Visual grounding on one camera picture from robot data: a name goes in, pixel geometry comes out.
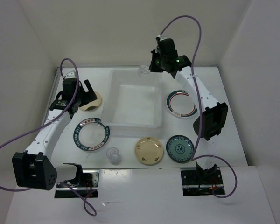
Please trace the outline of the clear plastic cup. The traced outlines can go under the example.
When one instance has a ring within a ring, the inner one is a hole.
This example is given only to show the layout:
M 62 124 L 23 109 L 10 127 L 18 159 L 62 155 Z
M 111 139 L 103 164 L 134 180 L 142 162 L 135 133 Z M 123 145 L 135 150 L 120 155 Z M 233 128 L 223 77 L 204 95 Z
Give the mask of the clear plastic cup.
M 106 156 L 113 165 L 117 165 L 121 161 L 119 150 L 115 147 L 109 148 L 106 152 Z
M 149 70 L 149 67 L 146 66 L 146 65 L 141 65 L 139 66 L 138 68 L 138 71 L 137 71 L 137 74 L 140 76 L 140 77 L 144 77 L 148 74 L 150 74 L 150 70 Z

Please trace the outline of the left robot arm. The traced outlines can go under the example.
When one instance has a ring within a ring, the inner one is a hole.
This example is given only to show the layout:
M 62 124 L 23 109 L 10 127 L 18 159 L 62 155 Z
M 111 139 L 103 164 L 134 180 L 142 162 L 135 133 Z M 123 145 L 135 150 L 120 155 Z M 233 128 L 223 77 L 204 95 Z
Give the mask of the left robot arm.
M 15 153 L 12 164 L 19 187 L 51 190 L 59 181 L 61 168 L 50 159 L 66 126 L 79 108 L 97 100 L 89 80 L 83 82 L 66 78 L 49 108 L 45 127 L 22 153 Z

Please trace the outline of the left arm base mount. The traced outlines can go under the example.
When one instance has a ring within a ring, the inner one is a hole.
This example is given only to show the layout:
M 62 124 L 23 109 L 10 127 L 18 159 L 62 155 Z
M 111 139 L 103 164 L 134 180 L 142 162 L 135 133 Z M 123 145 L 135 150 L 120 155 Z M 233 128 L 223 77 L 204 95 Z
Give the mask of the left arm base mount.
M 70 185 L 82 197 L 86 197 L 88 194 L 90 194 L 89 198 L 97 198 L 99 174 L 100 171 L 98 169 L 84 169 L 83 174 L 81 175 L 81 178 L 79 180 L 77 180 L 76 178 L 67 181 L 67 184 Z M 54 198 L 78 198 L 78 196 L 74 192 L 72 192 L 70 188 L 58 183 L 56 185 Z

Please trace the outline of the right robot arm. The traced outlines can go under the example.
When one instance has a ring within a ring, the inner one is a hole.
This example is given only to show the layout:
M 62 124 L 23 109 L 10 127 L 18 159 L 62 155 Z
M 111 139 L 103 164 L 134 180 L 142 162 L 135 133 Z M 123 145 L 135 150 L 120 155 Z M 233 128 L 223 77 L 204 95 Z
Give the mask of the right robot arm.
M 182 85 L 199 108 L 199 117 L 193 124 L 197 140 L 191 160 L 213 157 L 209 153 L 210 144 L 215 142 L 213 138 L 221 134 L 225 126 L 228 112 L 227 104 L 225 102 L 220 103 L 212 96 L 195 74 L 194 61 L 190 61 L 187 56 L 178 56 L 176 50 L 162 53 L 159 49 L 154 49 L 151 53 L 152 59 L 149 70 L 151 72 L 161 73 L 165 71 L 169 73 L 175 81 Z M 202 155 L 195 156 L 198 144 L 202 141 L 210 141 L 210 143 L 202 148 Z

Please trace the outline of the small cream bowl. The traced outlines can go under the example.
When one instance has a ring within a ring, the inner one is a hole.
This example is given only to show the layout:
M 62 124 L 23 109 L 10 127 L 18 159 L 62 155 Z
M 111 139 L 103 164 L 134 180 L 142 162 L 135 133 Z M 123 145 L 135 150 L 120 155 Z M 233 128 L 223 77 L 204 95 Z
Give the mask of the small cream bowl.
M 95 93 L 96 93 L 97 99 L 86 105 L 79 107 L 79 110 L 84 111 L 84 112 L 89 112 L 89 111 L 96 110 L 101 106 L 102 97 L 97 91 L 95 91 Z

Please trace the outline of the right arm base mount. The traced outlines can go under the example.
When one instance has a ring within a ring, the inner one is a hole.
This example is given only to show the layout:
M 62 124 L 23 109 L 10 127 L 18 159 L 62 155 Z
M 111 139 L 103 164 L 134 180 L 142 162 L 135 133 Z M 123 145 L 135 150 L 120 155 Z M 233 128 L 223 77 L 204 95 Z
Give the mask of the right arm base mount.
M 217 168 L 214 175 L 204 180 L 198 180 L 194 168 L 181 169 L 183 196 L 208 196 L 215 191 L 216 195 L 224 195 L 224 183 L 221 171 Z

